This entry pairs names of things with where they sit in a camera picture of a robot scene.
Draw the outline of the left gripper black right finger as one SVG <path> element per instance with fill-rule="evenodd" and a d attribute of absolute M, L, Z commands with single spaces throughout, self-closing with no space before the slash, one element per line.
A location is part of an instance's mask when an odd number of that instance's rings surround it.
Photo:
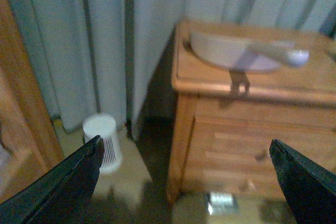
<path fill-rule="evenodd" d="M 335 174 L 280 140 L 269 153 L 296 222 L 335 223 Z"/>

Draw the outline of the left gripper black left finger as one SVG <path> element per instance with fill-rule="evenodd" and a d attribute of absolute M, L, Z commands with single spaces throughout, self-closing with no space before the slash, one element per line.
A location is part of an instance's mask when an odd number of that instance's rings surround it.
<path fill-rule="evenodd" d="M 103 139 L 97 135 L 3 202 L 1 223 L 84 223 L 103 154 Z"/>

